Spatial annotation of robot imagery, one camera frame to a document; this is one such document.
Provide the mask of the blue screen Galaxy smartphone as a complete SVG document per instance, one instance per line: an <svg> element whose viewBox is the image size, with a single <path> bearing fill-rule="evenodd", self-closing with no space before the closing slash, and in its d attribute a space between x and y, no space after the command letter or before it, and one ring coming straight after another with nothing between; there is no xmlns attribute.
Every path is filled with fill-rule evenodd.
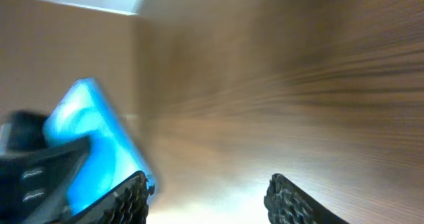
<svg viewBox="0 0 424 224"><path fill-rule="evenodd" d="M147 159L120 122L94 78L77 80L43 125L48 146L89 137L91 150L85 164L67 191L72 214L78 214L118 186L136 171L142 171L147 186L156 185L156 175Z"/></svg>

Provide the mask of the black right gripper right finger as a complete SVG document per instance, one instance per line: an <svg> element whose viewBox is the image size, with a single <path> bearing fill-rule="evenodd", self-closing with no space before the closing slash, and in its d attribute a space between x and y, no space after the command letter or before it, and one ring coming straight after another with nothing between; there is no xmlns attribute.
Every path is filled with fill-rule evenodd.
<svg viewBox="0 0 424 224"><path fill-rule="evenodd" d="M271 224L348 224L283 174L273 174L264 196Z"/></svg>

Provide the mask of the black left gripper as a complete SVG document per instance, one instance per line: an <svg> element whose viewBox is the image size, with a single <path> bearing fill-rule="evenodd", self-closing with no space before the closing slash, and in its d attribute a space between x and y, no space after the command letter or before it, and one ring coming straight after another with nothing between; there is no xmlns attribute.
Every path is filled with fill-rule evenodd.
<svg viewBox="0 0 424 224"><path fill-rule="evenodd" d="M47 115L8 114L1 124L1 222L61 223L72 218L67 192L88 159L89 137L48 146Z"/></svg>

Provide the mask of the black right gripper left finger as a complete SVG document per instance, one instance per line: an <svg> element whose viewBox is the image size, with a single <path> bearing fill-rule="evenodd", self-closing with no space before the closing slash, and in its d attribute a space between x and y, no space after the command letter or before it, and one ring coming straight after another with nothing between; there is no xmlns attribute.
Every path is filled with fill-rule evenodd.
<svg viewBox="0 0 424 224"><path fill-rule="evenodd" d="M77 175L66 192L60 223L146 223L155 177L132 174Z"/></svg>

